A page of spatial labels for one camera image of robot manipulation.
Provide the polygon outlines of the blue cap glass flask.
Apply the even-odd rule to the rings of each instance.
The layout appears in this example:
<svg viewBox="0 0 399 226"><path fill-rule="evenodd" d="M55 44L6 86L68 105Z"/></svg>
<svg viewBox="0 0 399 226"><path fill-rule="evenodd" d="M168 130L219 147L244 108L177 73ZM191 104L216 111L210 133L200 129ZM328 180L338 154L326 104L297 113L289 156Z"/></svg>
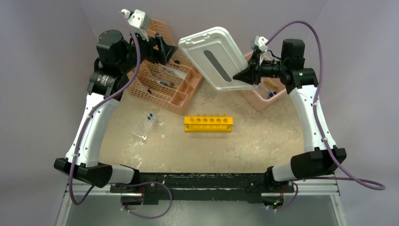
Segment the blue cap glass flask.
<svg viewBox="0 0 399 226"><path fill-rule="evenodd" d="M269 91L267 94L267 99L273 98L277 94L276 91Z"/></svg>

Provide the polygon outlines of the white bin lid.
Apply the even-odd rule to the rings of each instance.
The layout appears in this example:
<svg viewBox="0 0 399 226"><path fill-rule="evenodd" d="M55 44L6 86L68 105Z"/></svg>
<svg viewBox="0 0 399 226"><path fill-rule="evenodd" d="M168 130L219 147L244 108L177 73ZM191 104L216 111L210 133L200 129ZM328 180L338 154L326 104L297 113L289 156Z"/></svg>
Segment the white bin lid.
<svg viewBox="0 0 399 226"><path fill-rule="evenodd" d="M252 90L255 85L233 79L248 67L230 33L216 26L178 41L178 48L218 91Z"/></svg>

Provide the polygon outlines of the yellow test tube rack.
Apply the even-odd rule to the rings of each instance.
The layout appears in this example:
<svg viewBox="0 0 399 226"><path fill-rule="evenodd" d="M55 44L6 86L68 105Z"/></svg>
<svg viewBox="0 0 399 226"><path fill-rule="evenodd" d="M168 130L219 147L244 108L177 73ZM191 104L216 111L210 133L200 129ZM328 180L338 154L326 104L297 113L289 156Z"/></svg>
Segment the yellow test tube rack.
<svg viewBox="0 0 399 226"><path fill-rule="evenodd" d="M228 133L232 131L234 120L233 117L228 117L226 114L211 114L207 116L190 115L184 117L184 131L186 133L200 133L200 132L222 132Z"/></svg>

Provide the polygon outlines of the brown test tube brush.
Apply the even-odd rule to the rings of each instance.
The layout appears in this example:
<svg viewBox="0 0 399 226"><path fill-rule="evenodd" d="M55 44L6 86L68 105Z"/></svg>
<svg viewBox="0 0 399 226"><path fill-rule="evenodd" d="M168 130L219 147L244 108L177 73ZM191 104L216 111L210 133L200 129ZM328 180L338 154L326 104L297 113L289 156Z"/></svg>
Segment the brown test tube brush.
<svg viewBox="0 0 399 226"><path fill-rule="evenodd" d="M279 89L272 81L266 80L264 81L264 84L269 86L271 89Z"/></svg>

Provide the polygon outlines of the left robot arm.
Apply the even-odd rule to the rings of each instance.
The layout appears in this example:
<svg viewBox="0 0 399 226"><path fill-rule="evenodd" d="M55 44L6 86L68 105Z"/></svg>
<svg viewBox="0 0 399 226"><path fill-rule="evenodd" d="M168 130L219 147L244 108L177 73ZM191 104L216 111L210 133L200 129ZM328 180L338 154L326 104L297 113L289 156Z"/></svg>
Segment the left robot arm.
<svg viewBox="0 0 399 226"><path fill-rule="evenodd" d="M98 58L89 78L85 111L77 135L65 157L55 160L54 168L92 186L119 183L133 193L140 188L136 170L101 163L102 140L123 91L133 82L128 73L138 73L144 61L166 65L177 47L167 44L160 34L144 38L134 33L130 40L125 40L120 31L108 30L100 34L96 50Z"/></svg>

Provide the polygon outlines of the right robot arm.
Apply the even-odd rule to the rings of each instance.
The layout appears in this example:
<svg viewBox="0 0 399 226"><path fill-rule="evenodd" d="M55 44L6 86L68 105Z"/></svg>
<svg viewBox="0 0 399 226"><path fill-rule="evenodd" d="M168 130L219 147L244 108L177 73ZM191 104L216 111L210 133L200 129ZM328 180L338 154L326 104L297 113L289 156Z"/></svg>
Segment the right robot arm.
<svg viewBox="0 0 399 226"><path fill-rule="evenodd" d="M321 109L317 90L320 88L315 71L304 67L305 43L299 39L285 39L278 61L265 60L267 39L256 37L248 66L233 79L259 85L263 77L279 79L292 99L302 126L304 153L291 157L285 165L272 166L266 171L265 188L271 192L283 182L331 175L346 159L346 150L338 148Z"/></svg>

